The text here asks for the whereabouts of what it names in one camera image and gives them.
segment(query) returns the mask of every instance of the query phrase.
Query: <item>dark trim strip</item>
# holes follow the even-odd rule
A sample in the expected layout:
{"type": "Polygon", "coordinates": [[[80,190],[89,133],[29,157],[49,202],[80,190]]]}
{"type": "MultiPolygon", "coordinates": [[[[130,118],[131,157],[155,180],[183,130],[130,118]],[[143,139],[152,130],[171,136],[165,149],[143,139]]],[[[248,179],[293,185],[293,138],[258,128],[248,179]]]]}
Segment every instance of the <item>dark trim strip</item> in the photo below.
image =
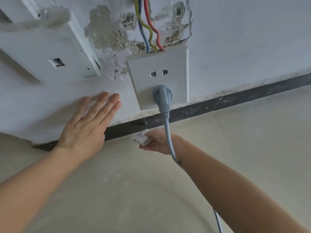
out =
{"type": "MultiPolygon", "coordinates": [[[[177,122],[211,111],[224,109],[308,85],[311,85],[311,73],[171,110],[169,122],[177,122]]],[[[122,123],[107,128],[105,132],[105,140],[112,140],[115,138],[127,136],[140,132],[144,129],[151,129],[161,125],[163,125],[163,122],[160,114],[137,119],[127,123],[122,123]]],[[[53,141],[33,147],[41,150],[51,151],[57,145],[57,142],[58,141],[53,141]]]]}

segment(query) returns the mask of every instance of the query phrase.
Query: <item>concrete floor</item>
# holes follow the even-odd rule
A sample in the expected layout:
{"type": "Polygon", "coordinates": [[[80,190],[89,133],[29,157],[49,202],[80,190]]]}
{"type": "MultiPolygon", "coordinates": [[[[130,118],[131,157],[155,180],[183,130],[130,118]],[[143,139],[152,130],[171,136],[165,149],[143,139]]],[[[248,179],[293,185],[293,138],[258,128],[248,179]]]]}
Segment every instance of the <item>concrete floor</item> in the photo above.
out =
{"type": "MultiPolygon", "coordinates": [[[[171,124],[311,228],[311,87],[171,124]]],[[[218,232],[211,206],[171,159],[108,141],[49,199],[26,232],[218,232]]],[[[48,155],[0,134],[0,182],[48,155]]],[[[231,232],[223,222],[224,232],[231,232]]]]}

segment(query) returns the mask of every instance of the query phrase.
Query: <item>yellow-green wire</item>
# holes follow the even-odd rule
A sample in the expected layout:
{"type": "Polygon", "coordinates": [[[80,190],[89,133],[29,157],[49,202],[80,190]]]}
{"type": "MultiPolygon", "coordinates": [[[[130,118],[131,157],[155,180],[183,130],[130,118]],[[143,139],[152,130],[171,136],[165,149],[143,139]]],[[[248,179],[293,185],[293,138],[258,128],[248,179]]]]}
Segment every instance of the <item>yellow-green wire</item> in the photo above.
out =
{"type": "Polygon", "coordinates": [[[154,48],[155,52],[157,52],[157,46],[156,46],[156,45],[153,45],[153,44],[151,43],[152,36],[153,36],[153,31],[152,31],[152,29],[151,29],[151,27],[150,27],[149,25],[145,24],[145,23],[142,21],[142,18],[140,17],[140,14],[139,14],[139,11],[138,11],[138,0],[134,0],[134,3],[135,3],[135,11],[136,11],[137,19],[138,19],[138,21],[142,24],[142,26],[144,26],[146,29],[149,30],[150,36],[149,36],[148,42],[149,42],[150,46],[154,48]]]}

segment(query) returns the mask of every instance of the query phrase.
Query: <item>outlet cover plate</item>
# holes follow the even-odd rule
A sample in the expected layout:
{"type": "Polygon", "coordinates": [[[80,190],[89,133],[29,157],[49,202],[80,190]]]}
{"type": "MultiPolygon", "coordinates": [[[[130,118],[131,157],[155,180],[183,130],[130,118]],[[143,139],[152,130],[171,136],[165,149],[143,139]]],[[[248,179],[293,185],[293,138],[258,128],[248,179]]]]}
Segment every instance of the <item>outlet cover plate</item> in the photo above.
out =
{"type": "Polygon", "coordinates": [[[46,85],[100,76],[89,40],[67,8],[52,8],[38,20],[0,24],[0,48],[46,85]]]}
{"type": "Polygon", "coordinates": [[[173,94],[172,104],[189,100],[188,47],[184,44],[157,53],[136,54],[126,58],[127,68],[141,110],[157,108],[152,91],[166,85],[173,94]]]}

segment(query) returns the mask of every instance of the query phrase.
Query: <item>white rag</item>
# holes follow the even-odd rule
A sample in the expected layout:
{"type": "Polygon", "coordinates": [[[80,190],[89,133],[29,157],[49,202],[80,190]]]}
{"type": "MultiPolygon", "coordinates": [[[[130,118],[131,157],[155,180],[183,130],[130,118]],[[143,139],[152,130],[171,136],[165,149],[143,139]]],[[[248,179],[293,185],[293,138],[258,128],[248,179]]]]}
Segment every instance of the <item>white rag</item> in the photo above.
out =
{"type": "Polygon", "coordinates": [[[134,142],[136,145],[142,145],[142,146],[146,146],[148,145],[151,140],[152,137],[146,137],[145,134],[148,132],[149,130],[143,130],[142,132],[138,133],[135,137],[134,137],[134,142]]]}

